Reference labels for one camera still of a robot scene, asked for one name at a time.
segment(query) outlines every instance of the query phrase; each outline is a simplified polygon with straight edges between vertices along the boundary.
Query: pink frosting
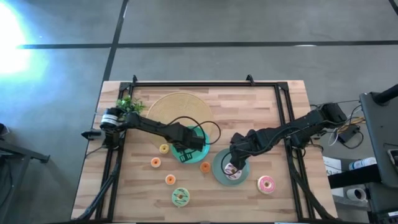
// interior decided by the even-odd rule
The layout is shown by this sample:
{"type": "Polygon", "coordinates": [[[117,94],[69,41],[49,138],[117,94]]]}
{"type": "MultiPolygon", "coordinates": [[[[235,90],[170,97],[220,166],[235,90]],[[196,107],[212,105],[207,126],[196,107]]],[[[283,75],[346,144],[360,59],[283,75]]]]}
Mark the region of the pink frosting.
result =
{"type": "Polygon", "coordinates": [[[272,177],[269,176],[261,177],[259,187],[264,192],[273,192],[275,190],[274,179],[272,179],[272,177]]]}

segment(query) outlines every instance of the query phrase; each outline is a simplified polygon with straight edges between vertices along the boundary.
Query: gray plate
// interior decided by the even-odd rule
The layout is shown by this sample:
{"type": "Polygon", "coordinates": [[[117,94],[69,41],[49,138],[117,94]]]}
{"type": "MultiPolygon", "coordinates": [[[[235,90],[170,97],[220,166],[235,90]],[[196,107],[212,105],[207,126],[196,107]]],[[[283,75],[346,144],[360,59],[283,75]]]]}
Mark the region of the gray plate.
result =
{"type": "MultiPolygon", "coordinates": [[[[221,160],[223,159],[223,157],[225,156],[225,154],[227,154],[229,152],[229,149],[223,149],[222,151],[220,151],[219,153],[217,153],[216,157],[214,157],[213,160],[213,164],[211,165],[211,169],[213,170],[213,175],[216,177],[216,179],[227,186],[233,186],[233,185],[238,185],[243,183],[246,178],[249,175],[250,172],[250,165],[249,163],[246,163],[246,166],[244,166],[243,170],[242,170],[242,175],[238,180],[229,180],[227,178],[227,176],[225,176],[225,174],[223,173],[223,171],[221,170],[221,160]]],[[[228,154],[224,161],[223,161],[223,165],[222,167],[225,167],[227,164],[229,164],[229,160],[231,159],[231,155],[228,154]]]]}

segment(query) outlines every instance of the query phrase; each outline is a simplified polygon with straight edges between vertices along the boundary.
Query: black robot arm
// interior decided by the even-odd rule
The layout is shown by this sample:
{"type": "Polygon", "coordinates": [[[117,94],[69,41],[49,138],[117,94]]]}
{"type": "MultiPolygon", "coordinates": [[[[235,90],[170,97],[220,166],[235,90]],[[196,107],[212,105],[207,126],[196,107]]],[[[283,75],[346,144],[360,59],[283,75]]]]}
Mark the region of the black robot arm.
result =
{"type": "Polygon", "coordinates": [[[118,144],[118,142],[115,141],[118,141],[120,132],[127,129],[139,129],[162,136],[167,142],[173,144],[177,151],[183,151],[184,149],[201,151],[205,145],[204,137],[197,136],[193,129],[178,122],[163,124],[140,116],[136,112],[123,113],[123,111],[118,108],[110,108],[105,111],[100,128],[105,131],[106,138],[108,138],[112,144],[118,144]]]}
{"type": "Polygon", "coordinates": [[[303,148],[308,144],[311,136],[323,128],[337,128],[346,120],[347,117],[340,107],[336,103],[329,103],[277,128],[249,130],[246,136],[235,133],[229,147],[230,163],[241,170],[246,165],[245,160],[249,156],[258,156],[270,151],[286,137],[290,137],[293,147],[303,148]]]}

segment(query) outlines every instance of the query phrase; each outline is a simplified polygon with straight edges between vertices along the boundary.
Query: teal plate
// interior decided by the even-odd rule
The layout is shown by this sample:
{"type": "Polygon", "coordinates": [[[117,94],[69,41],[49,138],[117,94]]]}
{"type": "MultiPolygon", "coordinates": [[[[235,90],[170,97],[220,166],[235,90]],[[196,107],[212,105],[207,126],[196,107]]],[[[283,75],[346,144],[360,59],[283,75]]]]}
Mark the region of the teal plate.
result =
{"type": "MultiPolygon", "coordinates": [[[[227,153],[229,153],[229,149],[223,149],[222,151],[217,153],[217,155],[214,157],[213,164],[211,165],[213,175],[216,177],[218,182],[220,182],[224,185],[227,185],[227,186],[241,184],[249,176],[250,165],[246,161],[246,165],[243,167],[242,174],[241,174],[240,178],[238,180],[230,180],[229,178],[227,178],[227,176],[221,170],[221,160],[227,153]]],[[[223,167],[226,167],[226,165],[229,164],[230,159],[231,159],[231,154],[228,154],[223,161],[223,167]]]]}
{"type": "MultiPolygon", "coordinates": [[[[201,129],[199,127],[196,127],[194,129],[194,131],[196,132],[197,136],[199,136],[199,137],[203,136],[203,133],[202,133],[202,131],[201,131],[201,129]]],[[[205,133],[205,138],[206,138],[206,143],[207,144],[205,144],[205,146],[203,146],[203,149],[202,149],[201,152],[197,151],[197,150],[195,151],[195,150],[192,150],[192,149],[186,149],[185,150],[185,152],[193,152],[193,153],[192,153],[192,159],[190,159],[188,161],[185,161],[184,163],[186,163],[186,164],[196,163],[196,162],[199,162],[199,161],[201,161],[202,159],[205,158],[205,156],[209,153],[209,150],[210,150],[210,145],[208,144],[209,143],[209,137],[208,137],[208,135],[206,133],[205,133]]],[[[177,150],[175,149],[175,147],[173,145],[172,145],[172,154],[174,155],[174,157],[177,158],[178,161],[181,162],[180,156],[182,156],[182,154],[177,152],[177,150]]]]}

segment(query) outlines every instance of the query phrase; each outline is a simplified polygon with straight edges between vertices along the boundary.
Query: white container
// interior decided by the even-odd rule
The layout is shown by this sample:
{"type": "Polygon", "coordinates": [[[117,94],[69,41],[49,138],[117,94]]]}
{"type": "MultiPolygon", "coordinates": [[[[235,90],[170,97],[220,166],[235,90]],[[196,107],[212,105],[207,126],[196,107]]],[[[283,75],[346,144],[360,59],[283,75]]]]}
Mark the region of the white container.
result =
{"type": "Polygon", "coordinates": [[[354,170],[366,166],[370,166],[373,164],[377,164],[376,158],[375,157],[369,157],[366,159],[361,159],[360,161],[355,161],[349,164],[348,169],[349,170],[354,170]]]}
{"type": "Polygon", "coordinates": [[[353,201],[365,201],[366,193],[361,188],[347,190],[347,197],[353,201]]]}

